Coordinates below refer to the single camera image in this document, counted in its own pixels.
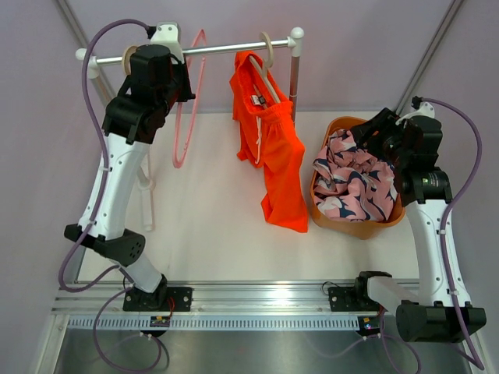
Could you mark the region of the cream hanger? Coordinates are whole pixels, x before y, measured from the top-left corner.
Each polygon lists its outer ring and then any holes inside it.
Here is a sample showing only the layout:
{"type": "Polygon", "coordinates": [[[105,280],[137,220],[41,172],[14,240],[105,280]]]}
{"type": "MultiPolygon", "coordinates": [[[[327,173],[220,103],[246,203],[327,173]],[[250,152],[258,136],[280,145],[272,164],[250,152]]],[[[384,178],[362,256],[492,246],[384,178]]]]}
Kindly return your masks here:
{"type": "Polygon", "coordinates": [[[131,45],[129,46],[126,50],[124,50],[122,54],[122,70],[126,76],[129,76],[131,74],[131,66],[130,66],[130,59],[132,55],[136,52],[137,46],[136,45],[131,45]]]}

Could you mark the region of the pink shark print shorts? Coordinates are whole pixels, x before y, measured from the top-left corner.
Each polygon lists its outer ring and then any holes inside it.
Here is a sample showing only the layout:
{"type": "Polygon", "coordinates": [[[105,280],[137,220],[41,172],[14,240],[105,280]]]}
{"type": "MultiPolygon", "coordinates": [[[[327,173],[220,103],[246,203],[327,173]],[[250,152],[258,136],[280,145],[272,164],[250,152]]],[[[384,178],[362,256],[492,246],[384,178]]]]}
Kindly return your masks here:
{"type": "Polygon", "coordinates": [[[327,137],[313,162],[313,203],[332,221],[386,221],[398,193],[392,166],[357,147],[352,133],[327,137]]]}

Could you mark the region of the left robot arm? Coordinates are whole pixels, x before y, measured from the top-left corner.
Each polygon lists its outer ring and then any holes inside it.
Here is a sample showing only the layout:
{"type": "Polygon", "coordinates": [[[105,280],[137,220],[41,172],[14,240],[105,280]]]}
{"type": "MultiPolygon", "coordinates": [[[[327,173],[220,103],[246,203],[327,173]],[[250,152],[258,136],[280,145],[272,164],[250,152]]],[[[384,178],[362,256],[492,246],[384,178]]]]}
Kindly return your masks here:
{"type": "Polygon", "coordinates": [[[139,46],[130,73],[105,109],[106,149],[90,195],[90,211],[64,236],[119,265],[133,288],[126,311],[156,311],[168,305],[168,282],[144,254],[146,239],[125,227],[126,208],[142,161],[172,106],[192,100],[181,52],[160,44],[139,46]]]}

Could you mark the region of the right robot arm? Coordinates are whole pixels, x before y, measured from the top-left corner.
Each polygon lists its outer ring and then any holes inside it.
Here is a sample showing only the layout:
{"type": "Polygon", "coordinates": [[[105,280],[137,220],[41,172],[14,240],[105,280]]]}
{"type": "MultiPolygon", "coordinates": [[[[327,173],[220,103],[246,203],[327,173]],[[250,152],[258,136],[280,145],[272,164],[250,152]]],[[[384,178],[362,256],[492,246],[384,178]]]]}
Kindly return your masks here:
{"type": "Polygon", "coordinates": [[[395,188],[414,237],[419,268],[416,294],[390,274],[365,271],[353,300],[376,304],[396,318],[405,342],[461,343],[485,326],[484,309],[472,305],[461,278],[451,226],[453,196],[448,175],[437,166],[443,138],[431,110],[399,117],[388,108],[352,128],[356,144],[394,168],[395,188]]]}

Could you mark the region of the orange shorts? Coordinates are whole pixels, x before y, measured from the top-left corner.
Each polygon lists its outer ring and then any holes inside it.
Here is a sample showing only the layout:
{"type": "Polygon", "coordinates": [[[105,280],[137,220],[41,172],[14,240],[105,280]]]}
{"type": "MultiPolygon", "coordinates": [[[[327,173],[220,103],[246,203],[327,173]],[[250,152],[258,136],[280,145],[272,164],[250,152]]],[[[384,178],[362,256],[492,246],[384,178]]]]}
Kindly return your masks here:
{"type": "Polygon", "coordinates": [[[237,157],[264,172],[266,194],[260,205],[267,223],[308,231],[308,213],[299,177],[305,146],[292,120],[293,104],[267,75],[277,94],[275,101],[254,63],[262,64],[252,51],[235,55],[235,71],[229,81],[233,93],[232,119],[239,124],[237,157]]]}

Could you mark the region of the beige plastic hanger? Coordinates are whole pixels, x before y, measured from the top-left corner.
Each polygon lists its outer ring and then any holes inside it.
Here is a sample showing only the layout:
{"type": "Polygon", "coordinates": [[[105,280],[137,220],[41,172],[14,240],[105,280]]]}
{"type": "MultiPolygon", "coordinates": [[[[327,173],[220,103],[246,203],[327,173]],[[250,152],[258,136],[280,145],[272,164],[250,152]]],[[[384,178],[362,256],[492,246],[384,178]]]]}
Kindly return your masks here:
{"type": "Polygon", "coordinates": [[[252,55],[249,57],[249,59],[254,69],[257,71],[258,75],[260,76],[260,79],[262,80],[263,84],[267,88],[267,91],[270,94],[273,102],[279,104],[281,102],[280,98],[273,84],[268,78],[269,69],[274,64],[274,50],[271,45],[271,39],[266,32],[262,31],[260,32],[260,40],[264,42],[264,46],[267,49],[267,59],[264,58],[262,63],[259,63],[252,55]]]}

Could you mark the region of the orange plastic basket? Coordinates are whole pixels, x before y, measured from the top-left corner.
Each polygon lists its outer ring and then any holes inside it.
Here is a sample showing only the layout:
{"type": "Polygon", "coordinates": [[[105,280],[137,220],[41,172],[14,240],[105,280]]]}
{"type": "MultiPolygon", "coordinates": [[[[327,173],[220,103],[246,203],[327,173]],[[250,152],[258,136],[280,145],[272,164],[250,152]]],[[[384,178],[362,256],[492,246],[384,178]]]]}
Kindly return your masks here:
{"type": "MultiPolygon", "coordinates": [[[[327,137],[331,135],[333,132],[339,129],[349,130],[355,126],[363,124],[364,121],[361,118],[355,117],[340,117],[333,120],[328,126],[326,133],[324,135],[324,140],[322,141],[320,150],[324,147],[327,137]]],[[[362,240],[366,240],[369,238],[373,238],[378,235],[385,228],[389,228],[391,226],[396,225],[405,214],[405,209],[402,207],[401,197],[398,194],[398,197],[395,201],[395,206],[392,210],[390,217],[386,221],[382,222],[374,222],[374,221],[332,221],[327,219],[324,215],[322,215],[319,210],[315,207],[313,203],[313,181],[316,176],[316,172],[313,169],[313,176],[310,182],[310,199],[311,199],[311,207],[310,207],[310,215],[312,217],[313,222],[321,227],[327,228],[335,231],[340,231],[347,235],[351,235],[362,240]]]]}

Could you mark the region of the clothes rack with metal rail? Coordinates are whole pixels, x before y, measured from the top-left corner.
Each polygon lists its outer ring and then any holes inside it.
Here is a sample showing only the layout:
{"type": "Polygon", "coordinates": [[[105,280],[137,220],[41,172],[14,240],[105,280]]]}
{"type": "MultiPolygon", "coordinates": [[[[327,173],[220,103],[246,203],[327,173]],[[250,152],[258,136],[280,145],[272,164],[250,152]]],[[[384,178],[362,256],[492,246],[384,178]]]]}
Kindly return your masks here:
{"type": "MultiPolygon", "coordinates": [[[[117,58],[96,58],[93,55],[93,49],[95,44],[99,41],[99,39],[107,33],[109,30],[126,24],[134,24],[139,25],[140,21],[136,19],[122,19],[116,21],[114,23],[108,24],[106,27],[101,29],[94,38],[90,41],[87,48],[80,48],[76,51],[76,58],[82,63],[82,90],[83,90],[83,98],[85,101],[89,101],[90,97],[88,94],[87,82],[90,79],[96,79],[99,76],[100,68],[104,65],[113,65],[122,62],[122,56],[117,58]]],[[[142,27],[147,32],[147,37],[150,40],[152,34],[156,30],[156,26],[148,26],[147,24],[142,25],[142,27]]],[[[291,77],[290,77],[290,93],[289,100],[294,104],[296,102],[297,96],[297,83],[298,83],[298,73],[299,73],[299,58],[301,55],[302,49],[302,38],[304,36],[304,31],[300,27],[295,27],[292,29],[292,32],[289,36],[287,36],[283,40],[275,40],[271,41],[271,45],[273,50],[276,48],[288,48],[292,53],[292,67],[291,67],[291,77]]],[[[252,50],[267,50],[264,46],[263,41],[258,42],[250,42],[245,44],[229,44],[229,45],[218,45],[218,46],[209,46],[207,45],[206,34],[204,31],[200,31],[194,42],[193,46],[190,49],[183,50],[185,62],[187,65],[187,69],[189,72],[189,67],[192,62],[193,57],[199,55],[201,57],[206,57],[210,54],[228,54],[232,52],[241,52],[241,51],[252,51],[252,50]]],[[[197,102],[199,100],[200,91],[192,90],[195,94],[195,98],[191,101],[197,102]]],[[[180,108],[183,103],[175,103],[173,106],[177,106],[180,108]]],[[[97,131],[97,137],[99,139],[101,145],[101,156],[103,155],[106,146],[104,144],[104,130],[102,129],[102,125],[96,124],[95,129],[97,131]]],[[[151,192],[152,190],[152,181],[149,179],[143,172],[142,164],[138,172],[138,176],[136,180],[140,180],[142,186],[146,189],[147,192],[151,192]]],[[[85,213],[90,211],[90,203],[88,201],[87,208],[85,213]]]]}

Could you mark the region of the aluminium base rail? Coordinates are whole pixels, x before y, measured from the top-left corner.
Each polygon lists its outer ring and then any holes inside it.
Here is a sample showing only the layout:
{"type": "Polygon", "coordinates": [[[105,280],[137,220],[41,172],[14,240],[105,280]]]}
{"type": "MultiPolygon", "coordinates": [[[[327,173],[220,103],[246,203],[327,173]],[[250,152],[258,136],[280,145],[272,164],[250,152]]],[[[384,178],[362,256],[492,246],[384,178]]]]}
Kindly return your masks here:
{"type": "MultiPolygon", "coordinates": [[[[171,287],[191,288],[191,315],[320,315],[331,312],[325,291],[330,287],[319,281],[221,282],[172,281],[171,287]]],[[[90,315],[112,296],[123,291],[122,283],[104,281],[86,291],[69,293],[57,290],[51,304],[54,315],[90,315]]]]}

